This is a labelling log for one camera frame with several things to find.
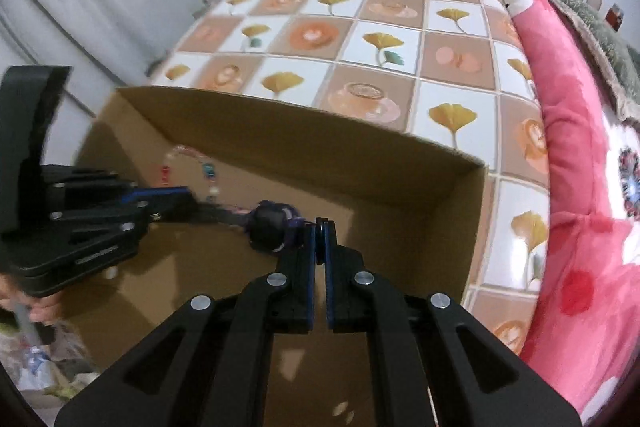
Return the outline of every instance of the yellow ginkgo leaf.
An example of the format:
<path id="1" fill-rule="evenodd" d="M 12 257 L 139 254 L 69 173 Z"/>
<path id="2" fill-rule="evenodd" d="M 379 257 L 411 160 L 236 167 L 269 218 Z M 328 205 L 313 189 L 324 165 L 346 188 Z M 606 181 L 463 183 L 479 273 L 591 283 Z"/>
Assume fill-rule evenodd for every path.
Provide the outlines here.
<path id="1" fill-rule="evenodd" d="M 473 122 L 478 118 L 478 114 L 463 107 L 459 103 L 451 105 L 450 103 L 443 103 L 438 107 L 431 107 L 429 110 L 429 116 L 435 123 L 439 123 L 441 126 L 446 127 L 452 134 L 457 133 L 465 125 Z"/>
<path id="2" fill-rule="evenodd" d="M 519 58 L 510 58 L 507 62 L 514 70 L 520 73 L 525 80 L 533 80 L 531 68 L 529 68 L 529 65 L 526 62 L 523 62 Z"/>
<path id="3" fill-rule="evenodd" d="M 250 0 L 226 0 L 227 4 L 231 4 L 231 6 L 236 6 L 237 4 L 242 4 L 243 2 L 247 2 Z"/>
<path id="4" fill-rule="evenodd" d="M 328 6 L 333 6 L 334 4 L 338 4 L 340 2 L 346 2 L 348 0 L 318 0 L 319 3 L 327 4 Z"/>
<path id="5" fill-rule="evenodd" d="M 445 19 L 451 19 L 452 21 L 458 22 L 460 19 L 464 17 L 469 17 L 470 13 L 465 12 L 464 10 L 458 10 L 457 8 L 446 8 L 444 10 L 440 10 L 437 12 L 440 17 L 444 17 Z"/>
<path id="6" fill-rule="evenodd" d="M 254 24 L 253 26 L 247 26 L 246 28 L 242 28 L 242 34 L 247 37 L 255 37 L 256 35 L 260 35 L 261 33 L 269 31 L 269 28 L 265 24 Z"/>
<path id="7" fill-rule="evenodd" d="M 176 78 L 180 78 L 184 74 L 189 73 L 189 71 L 191 71 L 190 67 L 184 64 L 178 64 L 177 66 L 168 69 L 164 76 L 166 76 L 169 80 L 175 80 Z"/>
<path id="8" fill-rule="evenodd" d="M 369 44 L 373 44 L 379 50 L 384 48 L 395 48 L 396 46 L 402 46 L 404 44 L 400 39 L 395 38 L 388 33 L 367 33 L 362 37 Z"/>
<path id="9" fill-rule="evenodd" d="M 517 237 L 524 239 L 527 253 L 531 253 L 549 238 L 549 228 L 542 216 L 531 211 L 511 219 L 511 230 Z"/>
<path id="10" fill-rule="evenodd" d="M 284 90 L 289 89 L 290 87 L 299 86 L 304 81 L 304 78 L 292 73 L 291 71 L 281 71 L 280 73 L 274 73 L 267 76 L 262 81 L 262 85 L 278 96 Z"/>

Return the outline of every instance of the red spot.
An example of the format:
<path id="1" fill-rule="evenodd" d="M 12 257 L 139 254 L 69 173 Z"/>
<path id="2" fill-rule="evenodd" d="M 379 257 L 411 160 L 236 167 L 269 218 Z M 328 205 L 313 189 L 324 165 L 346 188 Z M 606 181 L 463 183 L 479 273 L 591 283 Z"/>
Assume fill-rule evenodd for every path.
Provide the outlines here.
<path id="1" fill-rule="evenodd" d="M 564 279 L 560 290 L 560 311 L 574 316 L 591 307 L 595 281 L 593 275 L 582 270 L 572 270 Z"/>

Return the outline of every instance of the bracelet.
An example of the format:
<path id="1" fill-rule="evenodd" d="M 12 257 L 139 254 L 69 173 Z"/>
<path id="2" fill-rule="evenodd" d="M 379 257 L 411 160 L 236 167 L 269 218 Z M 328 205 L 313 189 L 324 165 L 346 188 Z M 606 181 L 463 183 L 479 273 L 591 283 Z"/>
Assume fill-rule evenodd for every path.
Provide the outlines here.
<path id="1" fill-rule="evenodd" d="M 213 161 L 211 160 L 211 158 L 195 150 L 193 147 L 187 147 L 186 145 L 177 145 L 164 156 L 164 161 L 162 162 L 162 167 L 160 169 L 162 186 L 169 186 L 169 177 L 171 175 L 170 163 L 179 155 L 194 158 L 200 163 L 200 165 L 202 166 L 202 174 L 204 176 L 204 179 L 209 185 L 209 195 L 207 196 L 207 202 L 215 203 L 218 195 L 220 194 L 220 189 L 218 188 L 218 179 L 216 178 L 216 170 L 213 166 Z"/>

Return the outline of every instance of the pink fabric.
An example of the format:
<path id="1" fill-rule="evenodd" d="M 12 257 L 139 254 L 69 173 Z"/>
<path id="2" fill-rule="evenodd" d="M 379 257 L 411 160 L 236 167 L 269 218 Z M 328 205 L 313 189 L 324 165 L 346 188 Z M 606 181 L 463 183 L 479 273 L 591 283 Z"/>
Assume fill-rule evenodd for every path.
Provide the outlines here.
<path id="1" fill-rule="evenodd" d="M 551 189 L 540 299 L 522 358 L 582 412 L 620 378 L 640 334 L 640 267 L 623 265 L 631 223 L 611 217 L 596 80 L 547 0 L 513 16 L 543 109 Z"/>

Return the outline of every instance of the cardboard box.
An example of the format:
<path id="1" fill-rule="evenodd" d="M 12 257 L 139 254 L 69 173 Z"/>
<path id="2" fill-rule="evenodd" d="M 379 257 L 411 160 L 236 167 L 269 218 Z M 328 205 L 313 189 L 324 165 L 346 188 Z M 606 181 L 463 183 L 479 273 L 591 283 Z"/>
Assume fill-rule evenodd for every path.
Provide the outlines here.
<path id="1" fill-rule="evenodd" d="M 319 110 L 136 87 L 113 95 L 78 163 L 154 186 L 176 144 L 214 159 L 224 203 L 281 201 L 308 219 L 329 217 L 339 242 L 360 250 L 368 269 L 406 293 L 462 297 L 486 175 L 476 160 Z M 172 183 L 205 196 L 195 160 L 182 158 L 174 171 Z M 274 266 L 275 258 L 253 251 L 235 230 L 152 225 L 117 279 L 93 277 L 68 289 L 66 313 L 106 367 L 192 296 L 240 293 Z M 264 425 L 374 425 L 366 337 L 326 329 L 322 267 L 317 285 L 314 331 L 274 340 Z"/>

